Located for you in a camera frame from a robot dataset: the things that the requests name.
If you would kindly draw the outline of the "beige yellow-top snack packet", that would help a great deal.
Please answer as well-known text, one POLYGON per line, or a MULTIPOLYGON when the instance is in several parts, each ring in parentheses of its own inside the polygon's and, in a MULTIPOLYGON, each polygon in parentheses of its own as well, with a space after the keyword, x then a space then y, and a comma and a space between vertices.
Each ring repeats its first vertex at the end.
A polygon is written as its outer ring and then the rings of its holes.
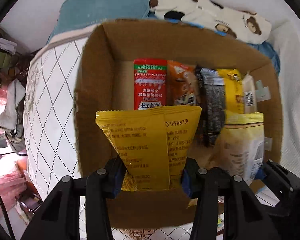
POLYGON ((218 166, 231 176, 239 175, 250 185, 263 163, 263 114, 225 111, 225 124, 216 139, 211 167, 218 166))

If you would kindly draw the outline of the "yellow snack packet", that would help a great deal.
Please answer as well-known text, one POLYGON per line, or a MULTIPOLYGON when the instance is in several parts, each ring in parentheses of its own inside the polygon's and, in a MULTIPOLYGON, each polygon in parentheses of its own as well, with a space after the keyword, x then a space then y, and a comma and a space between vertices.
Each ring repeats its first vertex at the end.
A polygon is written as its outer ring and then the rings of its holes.
POLYGON ((137 111, 99 111, 96 124, 126 167, 123 191, 178 187, 201 107, 164 106, 137 111))

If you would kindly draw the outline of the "round white floral tabletop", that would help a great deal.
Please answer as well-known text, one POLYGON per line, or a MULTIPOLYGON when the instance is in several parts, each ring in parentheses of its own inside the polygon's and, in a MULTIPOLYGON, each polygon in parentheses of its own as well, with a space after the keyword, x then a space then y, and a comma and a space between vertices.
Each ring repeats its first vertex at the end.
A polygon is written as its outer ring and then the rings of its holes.
POLYGON ((30 63, 24 106, 28 172, 46 198, 63 176, 82 177, 75 88, 84 46, 100 24, 56 35, 30 63))

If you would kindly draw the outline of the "cream white barcode packet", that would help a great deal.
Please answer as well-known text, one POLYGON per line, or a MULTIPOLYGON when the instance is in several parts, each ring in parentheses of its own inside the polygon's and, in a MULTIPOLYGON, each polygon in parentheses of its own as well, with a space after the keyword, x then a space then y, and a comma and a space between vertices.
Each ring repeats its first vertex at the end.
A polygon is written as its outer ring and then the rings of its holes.
POLYGON ((242 86, 244 99, 244 113, 250 114, 257 112, 257 101, 253 77, 247 74, 242 80, 242 86))

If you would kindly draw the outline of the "orange panda snack packet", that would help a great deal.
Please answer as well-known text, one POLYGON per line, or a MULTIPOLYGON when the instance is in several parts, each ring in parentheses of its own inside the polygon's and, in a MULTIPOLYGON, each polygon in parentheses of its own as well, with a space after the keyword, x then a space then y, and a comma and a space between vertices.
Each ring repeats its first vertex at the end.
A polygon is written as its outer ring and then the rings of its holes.
POLYGON ((167 67, 173 105, 199 105, 199 87, 194 66, 168 60, 167 67))

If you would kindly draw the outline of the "black grey snack packet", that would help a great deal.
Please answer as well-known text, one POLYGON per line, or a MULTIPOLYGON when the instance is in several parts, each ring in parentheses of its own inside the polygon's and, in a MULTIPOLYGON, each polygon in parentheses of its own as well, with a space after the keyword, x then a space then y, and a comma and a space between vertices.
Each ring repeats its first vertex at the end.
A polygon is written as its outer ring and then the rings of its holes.
POLYGON ((213 146, 224 126, 225 122, 225 85, 222 77, 216 70, 204 68, 199 65, 195 67, 200 106, 200 135, 206 147, 213 146))

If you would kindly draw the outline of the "pile of clothes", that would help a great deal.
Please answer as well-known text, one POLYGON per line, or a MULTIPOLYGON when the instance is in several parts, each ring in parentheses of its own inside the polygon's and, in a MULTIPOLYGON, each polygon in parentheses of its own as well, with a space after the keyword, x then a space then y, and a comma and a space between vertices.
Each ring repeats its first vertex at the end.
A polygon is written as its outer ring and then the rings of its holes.
POLYGON ((0 30, 0 158, 27 155, 23 114, 30 59, 0 30))

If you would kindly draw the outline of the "cardboard milk carton box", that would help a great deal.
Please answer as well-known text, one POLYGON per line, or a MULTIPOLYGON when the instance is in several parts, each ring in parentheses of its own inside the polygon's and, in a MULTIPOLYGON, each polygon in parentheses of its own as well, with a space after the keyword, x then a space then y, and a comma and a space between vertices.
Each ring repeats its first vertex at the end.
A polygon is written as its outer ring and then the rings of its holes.
MULTIPOLYGON (((117 155, 95 123, 97 111, 133 110, 134 59, 175 60, 206 68, 247 71, 269 88, 271 99, 257 103, 264 114, 265 137, 272 149, 265 159, 281 159, 282 104, 274 67, 263 54, 230 35, 184 23, 159 20, 116 20, 95 28, 81 57, 75 88, 76 148, 83 177, 117 155)), ((160 192, 123 191, 107 200, 110 224, 119 229, 157 229, 193 221, 195 207, 181 188, 160 192)))

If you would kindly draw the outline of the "red snack packet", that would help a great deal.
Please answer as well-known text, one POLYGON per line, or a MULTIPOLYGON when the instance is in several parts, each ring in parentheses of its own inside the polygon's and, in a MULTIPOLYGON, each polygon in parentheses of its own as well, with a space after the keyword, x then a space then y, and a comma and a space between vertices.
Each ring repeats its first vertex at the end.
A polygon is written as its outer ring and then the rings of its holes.
POLYGON ((134 60, 134 110, 166 106, 167 60, 134 60))

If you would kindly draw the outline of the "blue bed sheet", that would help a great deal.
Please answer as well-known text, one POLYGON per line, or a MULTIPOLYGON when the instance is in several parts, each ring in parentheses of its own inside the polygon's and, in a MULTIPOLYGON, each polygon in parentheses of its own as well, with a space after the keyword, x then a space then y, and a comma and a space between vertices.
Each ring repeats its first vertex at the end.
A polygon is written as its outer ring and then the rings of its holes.
MULTIPOLYGON (((164 15, 164 19, 169 22, 172 22, 172 23, 178 23, 178 22, 181 22, 182 16, 183 16, 183 14, 181 12, 168 11, 164 15)), ((230 28, 227 26, 224 26, 223 24, 219 24, 219 23, 216 24, 214 32, 221 36, 230 35, 235 38, 235 35, 230 30, 230 28)), ((279 58, 278 53, 275 51, 275 49, 269 42, 264 41, 261 44, 248 43, 248 45, 253 47, 254 49, 258 50, 259 52, 261 52, 263 55, 267 56, 268 58, 270 58, 276 74, 279 75, 280 70, 281 70, 280 58, 279 58)))

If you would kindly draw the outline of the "white textured blanket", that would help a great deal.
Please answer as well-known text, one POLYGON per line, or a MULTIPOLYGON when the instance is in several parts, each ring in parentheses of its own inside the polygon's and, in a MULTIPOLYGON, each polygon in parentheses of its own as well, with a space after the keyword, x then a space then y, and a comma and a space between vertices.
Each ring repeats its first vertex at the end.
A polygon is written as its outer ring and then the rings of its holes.
POLYGON ((290 22, 269 37, 280 59, 279 85, 283 115, 280 164, 300 178, 300 39, 290 22))

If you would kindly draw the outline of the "white bear print pillow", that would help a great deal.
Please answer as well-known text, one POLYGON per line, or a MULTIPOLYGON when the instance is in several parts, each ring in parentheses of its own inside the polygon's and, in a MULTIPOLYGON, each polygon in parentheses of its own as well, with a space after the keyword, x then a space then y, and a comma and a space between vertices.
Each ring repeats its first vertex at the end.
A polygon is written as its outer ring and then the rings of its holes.
POLYGON ((149 7, 158 19, 189 23, 245 43, 261 44, 271 31, 271 23, 257 13, 231 9, 211 0, 149 0, 149 7))

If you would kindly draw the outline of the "teal blue pillow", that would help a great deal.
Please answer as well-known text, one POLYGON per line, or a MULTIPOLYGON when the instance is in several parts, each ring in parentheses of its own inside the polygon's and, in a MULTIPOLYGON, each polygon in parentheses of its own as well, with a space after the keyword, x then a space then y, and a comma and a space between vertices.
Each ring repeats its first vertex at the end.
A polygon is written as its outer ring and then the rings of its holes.
POLYGON ((118 18, 146 18, 150 0, 66 0, 48 41, 55 35, 118 18))

